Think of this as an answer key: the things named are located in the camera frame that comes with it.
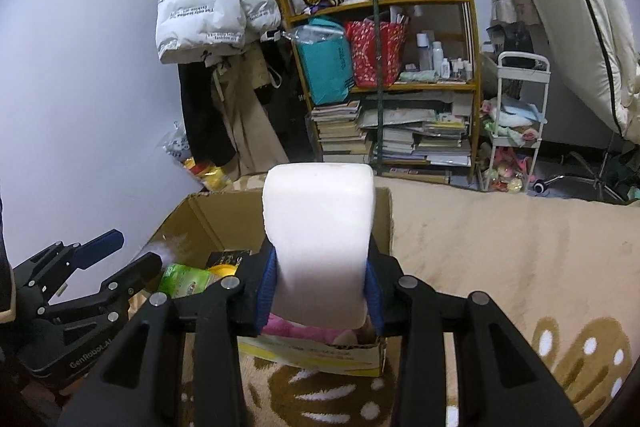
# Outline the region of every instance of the wall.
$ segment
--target wall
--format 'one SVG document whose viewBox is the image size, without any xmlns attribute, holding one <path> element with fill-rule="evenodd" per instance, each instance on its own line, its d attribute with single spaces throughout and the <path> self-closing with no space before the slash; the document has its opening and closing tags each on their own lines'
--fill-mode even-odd
<svg viewBox="0 0 640 427">
<path fill-rule="evenodd" d="M 124 248 L 65 299 L 96 291 L 199 185 L 158 146 L 181 120 L 156 0 L 0 0 L 0 190 L 9 259 L 121 230 Z"/>
<path fill-rule="evenodd" d="M 632 18 L 636 46 L 640 49 L 640 0 L 625 0 L 625 3 Z M 485 29 L 491 23 L 491 6 L 491 0 L 476 0 L 481 42 L 488 40 Z M 606 148 L 611 131 L 564 85 L 562 75 L 557 72 L 558 68 L 553 62 L 544 28 L 533 26 L 530 31 L 536 53 L 549 57 L 552 68 L 547 107 L 548 124 L 545 125 L 543 139 L 571 145 Z M 531 102 L 542 101 L 542 94 L 537 88 L 538 86 L 525 84 L 522 90 L 523 99 Z"/>
</svg>

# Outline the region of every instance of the white rolling cart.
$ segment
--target white rolling cart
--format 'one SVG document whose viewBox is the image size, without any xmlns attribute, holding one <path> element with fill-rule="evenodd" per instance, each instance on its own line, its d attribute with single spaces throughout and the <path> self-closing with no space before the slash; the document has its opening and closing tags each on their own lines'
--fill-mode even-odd
<svg viewBox="0 0 640 427">
<path fill-rule="evenodd" d="M 504 66 L 505 58 L 531 58 L 536 61 L 537 64 L 544 64 L 545 70 L 529 70 L 524 68 L 511 68 L 508 66 Z M 494 132 L 489 135 L 489 139 L 491 140 L 491 160 L 489 162 L 489 170 L 494 168 L 494 160 L 495 160 L 495 150 L 497 147 L 513 147 L 513 143 L 507 137 L 497 136 L 497 129 L 500 125 L 500 108 L 502 107 L 502 81 L 503 80 L 522 80 L 523 82 L 537 82 L 539 84 L 544 84 L 545 86 L 545 95 L 542 102 L 542 111 L 540 111 L 540 115 L 542 115 L 542 122 L 540 122 L 540 129 L 538 130 L 538 139 L 533 142 L 528 142 L 523 147 L 519 147 L 520 149 L 534 149 L 533 153 L 533 161 L 531 162 L 531 168 L 529 172 L 526 172 L 526 181 L 524 184 L 524 191 L 529 188 L 529 178 L 533 174 L 534 168 L 536 167 L 536 160 L 538 159 L 538 152 L 540 149 L 540 144 L 542 143 L 542 130 L 545 126 L 546 119 L 546 100 L 549 94 L 549 78 L 551 76 L 551 68 L 549 65 L 549 60 L 542 55 L 534 55 L 531 53 L 523 53 L 523 52 L 502 52 L 498 56 L 498 63 L 495 64 L 494 61 L 489 60 L 490 67 L 494 69 L 494 74 L 498 79 L 498 100 L 497 100 L 497 111 L 496 111 L 496 120 L 495 120 L 495 128 Z M 489 187 L 491 184 L 491 179 L 487 177 L 486 180 L 480 176 L 480 184 L 482 190 L 484 192 L 489 191 Z"/>
</svg>

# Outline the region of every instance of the open cardboard box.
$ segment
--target open cardboard box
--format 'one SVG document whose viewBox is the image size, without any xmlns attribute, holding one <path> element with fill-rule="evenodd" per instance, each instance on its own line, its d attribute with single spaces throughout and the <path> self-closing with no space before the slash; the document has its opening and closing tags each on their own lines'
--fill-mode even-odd
<svg viewBox="0 0 640 427">
<path fill-rule="evenodd" d="M 391 252 L 391 193 L 376 189 L 373 237 L 382 253 Z M 175 263 L 204 268 L 212 251 L 260 250 L 264 240 L 262 191 L 210 192 L 188 196 L 150 240 L 166 243 Z M 260 335 L 238 338 L 247 355 L 326 373 L 378 377 L 385 360 L 382 339 L 365 346 L 332 346 L 315 341 Z"/>
</svg>

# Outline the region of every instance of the red bag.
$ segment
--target red bag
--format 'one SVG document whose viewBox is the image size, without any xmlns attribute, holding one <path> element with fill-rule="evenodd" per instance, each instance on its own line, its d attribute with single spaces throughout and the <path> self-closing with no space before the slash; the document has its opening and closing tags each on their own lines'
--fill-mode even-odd
<svg viewBox="0 0 640 427">
<path fill-rule="evenodd" d="M 382 79 L 385 87 L 393 84 L 402 67 L 402 46 L 407 23 L 381 22 Z M 347 22 L 344 25 L 351 45 L 353 79 L 358 87 L 376 87 L 376 33 L 372 21 Z"/>
</svg>

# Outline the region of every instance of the bottle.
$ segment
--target bottle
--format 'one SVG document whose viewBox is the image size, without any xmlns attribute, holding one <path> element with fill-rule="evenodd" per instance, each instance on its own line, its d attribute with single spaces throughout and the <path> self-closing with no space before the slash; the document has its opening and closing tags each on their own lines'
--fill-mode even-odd
<svg viewBox="0 0 640 427">
<path fill-rule="evenodd" d="M 443 58 L 441 64 L 442 64 L 442 68 L 440 69 L 440 76 L 442 77 L 443 80 L 449 80 L 449 77 L 451 76 L 449 59 Z"/>
<path fill-rule="evenodd" d="M 465 60 L 464 64 L 466 81 L 469 82 L 474 79 L 474 68 L 471 66 L 471 62 L 469 60 Z"/>
<path fill-rule="evenodd" d="M 418 44 L 418 57 L 420 57 L 420 71 L 433 70 L 433 56 L 431 54 L 431 43 L 426 33 L 418 33 L 415 36 Z"/>
<path fill-rule="evenodd" d="M 442 67 L 442 61 L 444 60 L 444 52 L 442 51 L 442 42 L 435 41 L 431 46 L 431 52 L 433 54 L 433 69 L 440 70 Z"/>
<path fill-rule="evenodd" d="M 455 58 L 451 61 L 451 78 L 453 80 L 460 79 L 460 70 L 458 69 L 458 61 Z"/>
<path fill-rule="evenodd" d="M 465 72 L 465 65 L 462 62 L 462 58 L 459 58 L 457 61 L 457 67 L 458 67 L 458 79 L 459 80 L 466 80 L 466 72 Z"/>
</svg>

